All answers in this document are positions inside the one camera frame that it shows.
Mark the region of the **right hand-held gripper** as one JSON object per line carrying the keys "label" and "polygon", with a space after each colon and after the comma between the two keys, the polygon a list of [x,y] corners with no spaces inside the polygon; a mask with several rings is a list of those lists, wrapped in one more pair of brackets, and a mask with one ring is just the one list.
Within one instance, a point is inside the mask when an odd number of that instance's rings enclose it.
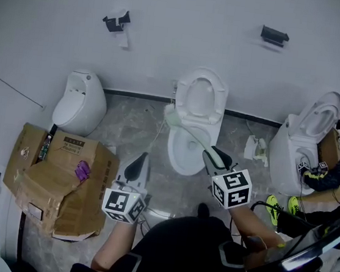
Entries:
{"label": "right hand-held gripper", "polygon": [[232,157],[216,146],[212,148],[223,161],[223,168],[218,168],[207,150],[202,153],[205,169],[210,178],[210,190],[212,196],[225,210],[241,207],[250,202],[252,182],[247,169],[230,169],[233,163]]}

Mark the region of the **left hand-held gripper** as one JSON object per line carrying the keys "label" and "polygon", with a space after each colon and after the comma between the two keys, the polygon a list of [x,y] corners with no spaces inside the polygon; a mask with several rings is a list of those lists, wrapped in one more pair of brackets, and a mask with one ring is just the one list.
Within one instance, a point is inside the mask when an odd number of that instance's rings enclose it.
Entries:
{"label": "left hand-held gripper", "polygon": [[103,197],[102,211],[110,219],[134,224],[146,208],[146,185],[150,179],[148,152],[127,160]]}

